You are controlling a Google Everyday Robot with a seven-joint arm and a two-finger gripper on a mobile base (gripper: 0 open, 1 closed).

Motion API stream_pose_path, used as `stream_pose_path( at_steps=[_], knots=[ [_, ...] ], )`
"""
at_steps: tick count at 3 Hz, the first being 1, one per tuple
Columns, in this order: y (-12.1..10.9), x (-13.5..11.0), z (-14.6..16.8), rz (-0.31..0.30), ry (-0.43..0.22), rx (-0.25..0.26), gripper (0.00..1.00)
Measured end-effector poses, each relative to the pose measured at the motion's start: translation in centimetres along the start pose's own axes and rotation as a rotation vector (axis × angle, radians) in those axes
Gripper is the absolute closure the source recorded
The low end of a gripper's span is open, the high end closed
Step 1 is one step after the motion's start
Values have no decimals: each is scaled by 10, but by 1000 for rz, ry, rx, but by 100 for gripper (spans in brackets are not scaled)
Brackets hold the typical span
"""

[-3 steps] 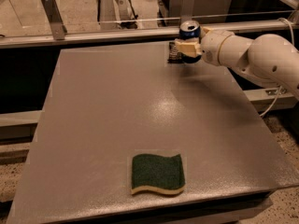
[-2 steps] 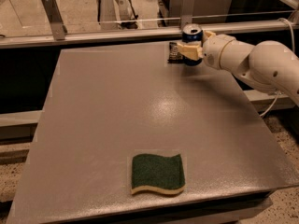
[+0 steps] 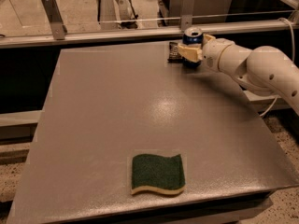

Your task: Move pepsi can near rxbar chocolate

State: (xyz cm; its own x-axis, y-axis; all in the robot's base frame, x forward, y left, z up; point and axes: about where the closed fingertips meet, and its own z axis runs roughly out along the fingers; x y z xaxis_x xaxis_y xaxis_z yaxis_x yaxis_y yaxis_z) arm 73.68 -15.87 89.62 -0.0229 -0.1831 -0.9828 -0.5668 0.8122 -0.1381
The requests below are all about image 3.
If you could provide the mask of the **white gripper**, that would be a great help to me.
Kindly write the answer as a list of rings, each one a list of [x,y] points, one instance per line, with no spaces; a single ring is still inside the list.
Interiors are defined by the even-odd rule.
[[[225,38],[215,38],[213,35],[203,34],[203,47],[200,44],[178,43],[178,53],[190,62],[198,63],[219,72],[219,62],[224,50],[234,44],[233,41]]]

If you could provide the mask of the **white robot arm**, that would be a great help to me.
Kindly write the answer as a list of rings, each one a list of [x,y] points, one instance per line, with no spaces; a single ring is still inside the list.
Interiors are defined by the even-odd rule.
[[[204,35],[201,45],[179,43],[178,53],[224,73],[256,95],[280,96],[299,115],[299,68],[281,50],[270,46],[246,49],[234,41]]]

